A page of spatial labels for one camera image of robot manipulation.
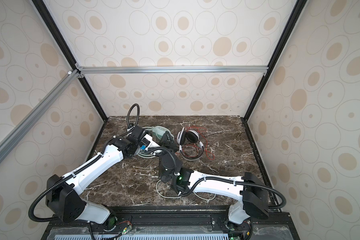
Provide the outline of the mint green headphones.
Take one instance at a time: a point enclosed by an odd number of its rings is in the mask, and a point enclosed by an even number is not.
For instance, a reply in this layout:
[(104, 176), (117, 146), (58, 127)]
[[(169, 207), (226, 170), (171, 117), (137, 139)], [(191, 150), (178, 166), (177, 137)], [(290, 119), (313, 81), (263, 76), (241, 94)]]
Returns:
[[(165, 147), (165, 146), (169, 148), (175, 146), (176, 148), (177, 144), (175, 144), (175, 137), (169, 129), (163, 126), (154, 126), (154, 127), (144, 126), (143, 129), (145, 130), (146, 138), (148, 138), (149, 141), (151, 142), (148, 148)], [(147, 153), (146, 150), (139, 150), (138, 156), (144, 159), (151, 159), (154, 158), (155, 156), (159, 156), (160, 153), (161, 153), (160, 150), (152, 153)]]

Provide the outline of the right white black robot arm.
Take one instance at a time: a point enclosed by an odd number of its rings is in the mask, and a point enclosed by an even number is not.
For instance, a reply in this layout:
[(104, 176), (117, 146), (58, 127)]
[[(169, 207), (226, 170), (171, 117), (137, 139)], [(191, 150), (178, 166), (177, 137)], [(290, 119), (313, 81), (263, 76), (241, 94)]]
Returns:
[(160, 147), (160, 180), (170, 184), (180, 198), (208, 193), (236, 200), (229, 208), (228, 220), (231, 223), (241, 224), (249, 217), (266, 220), (270, 210), (281, 209), (287, 203), (283, 194), (263, 185), (252, 173), (223, 177), (184, 168), (177, 153), (190, 162), (200, 159), (204, 154), (205, 146), (195, 131), (181, 130), (176, 137), (165, 132), (160, 140)]

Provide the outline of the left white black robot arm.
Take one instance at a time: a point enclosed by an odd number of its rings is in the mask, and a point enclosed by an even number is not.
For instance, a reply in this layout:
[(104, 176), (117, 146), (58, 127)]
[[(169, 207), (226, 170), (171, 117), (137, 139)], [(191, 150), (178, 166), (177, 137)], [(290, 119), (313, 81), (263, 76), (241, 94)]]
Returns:
[[(29, 219), (38, 223), (53, 220), (61, 220), (64, 223), (76, 220), (97, 224), (113, 222), (114, 217), (109, 208), (86, 201), (80, 195), (109, 168), (137, 155), (141, 150), (146, 150), (152, 144), (152, 136), (139, 126), (121, 136), (112, 137), (95, 157), (80, 167), (62, 177), (57, 175), (50, 177), (47, 181), (47, 189), (29, 208)], [(42, 199), (46, 200), (46, 205), (54, 213), (54, 217), (41, 218), (35, 215), (36, 206)]]

